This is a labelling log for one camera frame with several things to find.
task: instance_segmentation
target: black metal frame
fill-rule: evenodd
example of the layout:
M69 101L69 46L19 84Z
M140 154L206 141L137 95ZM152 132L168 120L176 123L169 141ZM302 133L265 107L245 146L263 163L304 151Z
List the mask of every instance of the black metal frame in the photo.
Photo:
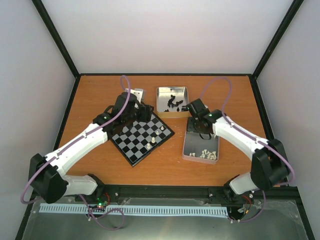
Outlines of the black metal frame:
M54 26L45 6L43 5L41 0L32 0L34 6L39 12L44 24L46 25L48 31L50 32L53 40L55 41L57 47L59 48L62 56L64 57L67 65L69 66L72 74L75 77L75 82L73 85L73 89L71 92L71 96L69 98L65 114L58 132L58 136L56 142L54 144L54 149L59 147L67 119L69 116L69 112L77 92L77 88L79 82L81 80L81 76L105 76L105 75L128 75L128 76L248 76L250 80L250 84L252 87L252 92L255 97L255 101L257 104L257 108L260 114L260 118L262 121L262 125L264 128L265 135L267 139L274 139L274 134L268 119L268 115L261 97L261 93L258 87L257 79L262 72L264 66L266 65L268 59L276 48L277 44L281 40L284 35L286 29L294 18L295 14L299 10L299 7L303 3L304 0L293 0L290 8L288 9L286 15L284 16L280 26L278 27L276 33L274 34L270 44L268 45L265 53L263 54L261 60L259 61L255 71L250 74L211 74L211 73L81 73L79 74L71 56L69 55L62 39L59 36L57 29ZM112 202L121 202L125 198L174 198L174 199L201 199L208 203L221 204L222 206L232 207L239 206L240 202L236 203L228 203L225 199L219 198L217 196L220 195L222 191L221 186L139 186L139 185L106 185L105 186L108 193L110 194ZM266 192L266 196L268 199L277 199L277 200L295 200L304 228L306 230L307 236L309 239L315 239L312 229L309 224L309 220L307 218L302 200L300 198L299 191L296 187L273 187L271 190ZM254 194L256 199L261 199L261 192L256 192ZM22 219L20 228L16 235L16 240L20 240L23 237L28 218L32 209L32 204L30 204L24 214Z

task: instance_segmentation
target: tray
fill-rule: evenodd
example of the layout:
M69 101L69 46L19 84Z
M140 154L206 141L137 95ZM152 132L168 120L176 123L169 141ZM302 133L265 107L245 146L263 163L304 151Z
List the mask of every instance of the tray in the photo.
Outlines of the tray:
M182 158L205 164L216 164L219 159L220 138L215 134L200 135L193 126L193 118L189 117L184 137ZM203 155L204 150L209 151L211 155L215 152L216 159L208 159L208 154L205 154L205 158L200 157Z
M183 100L178 107L168 107L171 95L175 96L174 103ZM188 89L185 86L161 86L156 89L156 114L160 118L187 118L188 111L181 111L182 106L189 103Z

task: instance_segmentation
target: gray floor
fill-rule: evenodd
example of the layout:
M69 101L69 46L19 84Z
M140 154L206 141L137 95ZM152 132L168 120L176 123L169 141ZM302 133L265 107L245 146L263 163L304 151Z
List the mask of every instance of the gray floor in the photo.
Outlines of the gray floor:
M270 202L257 219L233 223L212 217L127 216L117 231L100 228L83 214L31 212L24 240L304 240L307 239L300 216L292 202ZM250 210L254 215L256 209ZM108 227L121 223L121 216L101 220Z

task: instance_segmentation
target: wooden table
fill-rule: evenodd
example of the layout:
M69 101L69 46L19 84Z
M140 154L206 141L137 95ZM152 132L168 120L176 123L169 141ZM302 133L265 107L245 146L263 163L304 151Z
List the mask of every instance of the wooden table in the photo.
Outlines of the wooden table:
M199 97L209 76L130 76L132 88L146 90L144 102L156 106L156 89L161 86L186 86L189 100ZM233 91L225 112L240 126L265 137L256 101L247 76L230 76ZM221 79L203 97L212 111L221 109L229 85ZM120 76L82 76L71 106L60 146L82 132L122 92ZM95 174L105 184L222 186L237 174L250 171L251 161L224 139L220 139L219 160L215 165L182 159L187 118L163 118L175 135L135 167L127 162L111 141L80 159L69 175Z

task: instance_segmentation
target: robotic arm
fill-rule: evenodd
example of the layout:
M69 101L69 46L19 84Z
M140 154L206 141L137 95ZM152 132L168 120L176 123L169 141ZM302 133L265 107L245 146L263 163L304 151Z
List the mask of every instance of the robotic arm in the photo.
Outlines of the robotic arm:
M119 113L128 94L130 94L129 101L122 114L110 124L99 128ZM84 194L94 195L96 198L100 197L103 194L104 184L95 175L70 176L66 174L78 160L92 149L108 141L115 134L121 133L124 127L130 129L134 121L150 121L154 108L142 102L144 95L145 91L143 89L132 89L130 93L123 92L117 97L115 105L107 107L82 133L70 142L45 156L40 154L33 156L30 160L29 179L47 160L54 158L30 184L34 190L48 204L54 203L62 196L67 195Z
M254 135L234 123L228 116L224 117L218 109L210 112L201 99L196 99L187 107L195 119L196 131L226 139L252 161L250 172L235 176L224 185L224 194L229 202L234 202L237 195L247 191L268 190L289 175L290 171L281 159L259 143L268 145L286 159L285 149L279 140L267 140Z

